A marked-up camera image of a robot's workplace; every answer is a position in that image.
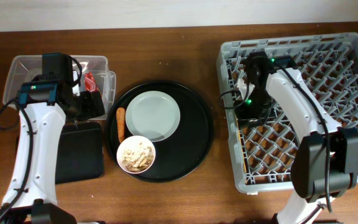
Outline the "red snack wrapper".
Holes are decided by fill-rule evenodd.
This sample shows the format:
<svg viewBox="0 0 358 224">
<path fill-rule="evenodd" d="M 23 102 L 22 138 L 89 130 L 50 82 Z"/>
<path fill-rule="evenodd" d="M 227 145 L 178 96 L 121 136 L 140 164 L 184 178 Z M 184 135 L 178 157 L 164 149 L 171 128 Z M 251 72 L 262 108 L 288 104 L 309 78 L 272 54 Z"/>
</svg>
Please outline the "red snack wrapper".
<svg viewBox="0 0 358 224">
<path fill-rule="evenodd" d="M 84 83 L 85 83 L 85 89 L 89 92 L 96 92 L 96 91 L 100 91 L 97 84 L 96 84 L 96 80 L 93 76 L 93 74 L 91 72 L 88 72 L 85 74 L 85 79 L 84 79 Z"/>
</svg>

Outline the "wooden chopstick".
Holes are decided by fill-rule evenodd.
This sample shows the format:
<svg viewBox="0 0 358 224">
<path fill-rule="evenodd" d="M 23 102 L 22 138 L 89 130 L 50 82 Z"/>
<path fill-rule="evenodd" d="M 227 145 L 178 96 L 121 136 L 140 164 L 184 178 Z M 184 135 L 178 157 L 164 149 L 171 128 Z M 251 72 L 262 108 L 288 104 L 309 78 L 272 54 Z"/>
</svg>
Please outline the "wooden chopstick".
<svg viewBox="0 0 358 224">
<path fill-rule="evenodd" d="M 244 173 L 246 174 L 247 173 L 247 163 L 246 163 L 247 158 L 244 155 L 244 149 L 243 149 L 244 141 L 243 141 L 243 135 L 242 135 L 241 130 L 238 130 L 237 137 L 238 137 L 238 140 L 239 140 L 239 151 L 240 151 L 240 154 L 241 154 L 242 168 L 243 168 Z"/>
</svg>

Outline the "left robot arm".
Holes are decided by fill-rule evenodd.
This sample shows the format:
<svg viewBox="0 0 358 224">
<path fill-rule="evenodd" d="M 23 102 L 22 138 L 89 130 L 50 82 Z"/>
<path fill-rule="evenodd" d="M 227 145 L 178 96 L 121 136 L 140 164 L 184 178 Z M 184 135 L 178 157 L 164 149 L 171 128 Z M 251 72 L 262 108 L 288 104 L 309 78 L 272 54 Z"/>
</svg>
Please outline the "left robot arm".
<svg viewBox="0 0 358 224">
<path fill-rule="evenodd" d="M 0 223 L 76 223 L 59 208 L 55 190 L 58 143 L 70 109 L 81 106 L 81 77 L 70 72 L 37 75 L 11 101 L 19 110 L 20 135 L 11 183 L 3 197 Z"/>
</svg>

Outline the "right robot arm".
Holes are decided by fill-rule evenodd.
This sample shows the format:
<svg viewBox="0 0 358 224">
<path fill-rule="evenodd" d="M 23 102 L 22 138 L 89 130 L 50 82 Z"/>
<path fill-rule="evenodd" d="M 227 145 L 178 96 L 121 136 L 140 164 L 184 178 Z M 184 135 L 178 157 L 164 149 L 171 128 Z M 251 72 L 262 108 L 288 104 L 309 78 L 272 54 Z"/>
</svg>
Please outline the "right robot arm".
<svg viewBox="0 0 358 224">
<path fill-rule="evenodd" d="M 235 106 L 238 125 L 265 124 L 277 102 L 300 142 L 290 168 L 294 191 L 272 221 L 313 223 L 322 210 L 332 210 L 332 200 L 357 184 L 358 130 L 343 127 L 328 114 L 290 56 L 268 58 L 254 52 L 243 63 L 246 89 Z"/>
</svg>

